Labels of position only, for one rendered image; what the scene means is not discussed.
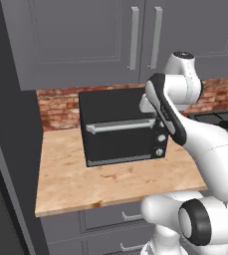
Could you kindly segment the dark grey tall cabinet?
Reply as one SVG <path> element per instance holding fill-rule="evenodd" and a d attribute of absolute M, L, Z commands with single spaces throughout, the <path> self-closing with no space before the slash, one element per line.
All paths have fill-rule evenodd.
<path fill-rule="evenodd" d="M 35 216 L 43 130 L 37 96 L 20 90 L 0 0 L 0 171 L 23 237 L 26 255 L 50 255 Z"/>

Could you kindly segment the grey wall cupboard door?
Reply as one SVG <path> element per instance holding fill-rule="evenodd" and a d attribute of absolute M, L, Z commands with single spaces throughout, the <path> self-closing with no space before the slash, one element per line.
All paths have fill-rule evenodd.
<path fill-rule="evenodd" d="M 136 84 L 145 0 L 7 0 L 3 7 L 23 91 Z M 139 9 L 129 66 L 131 7 Z"/>
<path fill-rule="evenodd" d="M 151 70 L 155 6 L 163 14 L 157 66 Z M 139 80 L 162 73 L 174 52 L 192 54 L 202 80 L 228 78 L 228 0 L 145 0 Z"/>

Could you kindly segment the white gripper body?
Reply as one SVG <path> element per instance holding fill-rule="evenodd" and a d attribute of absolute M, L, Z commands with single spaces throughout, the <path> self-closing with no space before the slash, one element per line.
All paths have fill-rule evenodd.
<path fill-rule="evenodd" d="M 143 94 L 139 103 L 139 109 L 145 114 L 156 114 L 156 109 L 152 103 L 148 100 L 146 94 Z"/>

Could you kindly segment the black gas hob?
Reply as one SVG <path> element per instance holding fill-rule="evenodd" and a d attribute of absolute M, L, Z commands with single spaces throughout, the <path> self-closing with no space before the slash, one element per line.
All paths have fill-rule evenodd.
<path fill-rule="evenodd" d="M 194 121 L 219 126 L 228 131 L 228 110 L 194 113 L 187 116 Z"/>

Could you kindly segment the grey drawer front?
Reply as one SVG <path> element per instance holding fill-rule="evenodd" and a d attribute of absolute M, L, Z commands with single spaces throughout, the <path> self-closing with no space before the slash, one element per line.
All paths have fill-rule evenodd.
<path fill-rule="evenodd" d="M 150 224 L 131 224 L 87 231 L 84 236 L 84 255 L 139 255 L 141 250 L 122 252 L 125 247 L 146 244 L 154 232 Z"/>
<path fill-rule="evenodd" d="M 126 215 L 141 214 L 140 202 L 130 202 L 83 210 L 80 212 L 81 227 L 83 228 L 83 231 L 91 231 L 140 221 L 123 221 L 121 216 L 123 211 Z"/>

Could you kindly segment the black toaster oven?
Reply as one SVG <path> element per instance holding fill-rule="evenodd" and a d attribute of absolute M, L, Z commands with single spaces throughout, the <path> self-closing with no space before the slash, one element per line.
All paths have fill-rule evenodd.
<path fill-rule="evenodd" d="M 144 88 L 79 93 L 80 122 L 87 167 L 165 157 L 168 131 L 157 114 L 139 109 Z M 155 119 L 153 128 L 92 134 L 86 125 Z M 165 135 L 160 142 L 157 138 Z M 163 155 L 156 155 L 161 148 Z"/>

